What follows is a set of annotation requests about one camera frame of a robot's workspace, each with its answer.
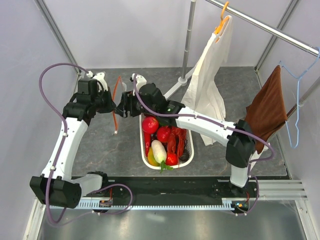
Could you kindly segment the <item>clear zip top bag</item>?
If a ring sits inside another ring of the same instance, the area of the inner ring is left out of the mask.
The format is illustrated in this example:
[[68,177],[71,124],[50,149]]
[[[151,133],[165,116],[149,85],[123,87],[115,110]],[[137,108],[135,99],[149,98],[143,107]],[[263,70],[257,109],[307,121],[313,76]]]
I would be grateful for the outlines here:
[[[122,93],[126,91],[127,91],[127,85],[125,82],[123,82],[122,77],[119,75],[117,77],[117,80],[112,92],[112,100],[115,103],[116,107],[121,102]],[[112,116],[113,116],[113,122],[114,122],[114,135],[117,135],[119,131],[120,122],[121,122],[121,116],[118,115],[115,111],[112,113]]]

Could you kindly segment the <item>red apple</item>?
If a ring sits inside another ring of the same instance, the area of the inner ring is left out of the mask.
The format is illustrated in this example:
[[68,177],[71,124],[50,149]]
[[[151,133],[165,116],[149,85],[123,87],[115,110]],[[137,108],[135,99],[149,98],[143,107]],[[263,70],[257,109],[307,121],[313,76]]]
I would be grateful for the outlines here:
[[142,130],[148,134],[154,134],[159,128],[158,120],[153,116],[145,117],[142,121]]

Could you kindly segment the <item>white radish with leaves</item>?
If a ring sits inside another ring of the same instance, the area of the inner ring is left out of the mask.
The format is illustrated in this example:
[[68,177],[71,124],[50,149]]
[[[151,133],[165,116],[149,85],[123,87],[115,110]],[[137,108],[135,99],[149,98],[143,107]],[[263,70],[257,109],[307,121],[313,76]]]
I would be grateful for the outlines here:
[[160,166],[160,173],[162,173],[163,170],[173,170],[172,166],[169,166],[166,164],[167,152],[165,150],[165,147],[159,140],[153,140],[151,142],[151,149],[152,149],[153,157],[155,161]]

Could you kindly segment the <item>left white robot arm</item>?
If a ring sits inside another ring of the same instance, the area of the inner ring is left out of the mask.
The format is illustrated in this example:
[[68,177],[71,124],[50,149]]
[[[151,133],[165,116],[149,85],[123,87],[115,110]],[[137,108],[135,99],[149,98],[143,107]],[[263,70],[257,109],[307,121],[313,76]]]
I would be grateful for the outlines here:
[[32,176],[29,182],[42,204],[74,209],[83,196],[94,192],[104,197],[109,193],[106,173],[91,171],[73,179],[72,168],[91,119],[96,113],[111,113],[115,107],[108,87],[78,90],[72,96],[63,109],[61,130],[51,157],[40,176]]

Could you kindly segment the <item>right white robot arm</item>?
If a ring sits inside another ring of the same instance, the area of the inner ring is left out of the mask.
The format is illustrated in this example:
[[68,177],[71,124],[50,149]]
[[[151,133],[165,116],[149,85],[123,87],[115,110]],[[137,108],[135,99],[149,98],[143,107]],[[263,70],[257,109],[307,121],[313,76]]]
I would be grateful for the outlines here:
[[256,142],[245,121],[227,122],[200,114],[180,102],[167,100],[154,83],[142,86],[137,93],[123,92],[115,112],[123,118],[151,115],[163,125],[197,132],[215,140],[226,148],[225,159],[231,165],[230,193],[240,197],[247,191],[249,161]]

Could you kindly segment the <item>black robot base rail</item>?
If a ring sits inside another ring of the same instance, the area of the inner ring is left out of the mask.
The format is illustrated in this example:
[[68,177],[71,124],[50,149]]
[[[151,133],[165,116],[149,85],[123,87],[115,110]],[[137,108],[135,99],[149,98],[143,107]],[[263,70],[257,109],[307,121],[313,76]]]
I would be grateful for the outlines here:
[[220,205],[223,198],[255,199],[258,192],[256,181],[239,188],[226,177],[215,176],[114,176],[102,186],[112,184],[131,189],[133,206]]

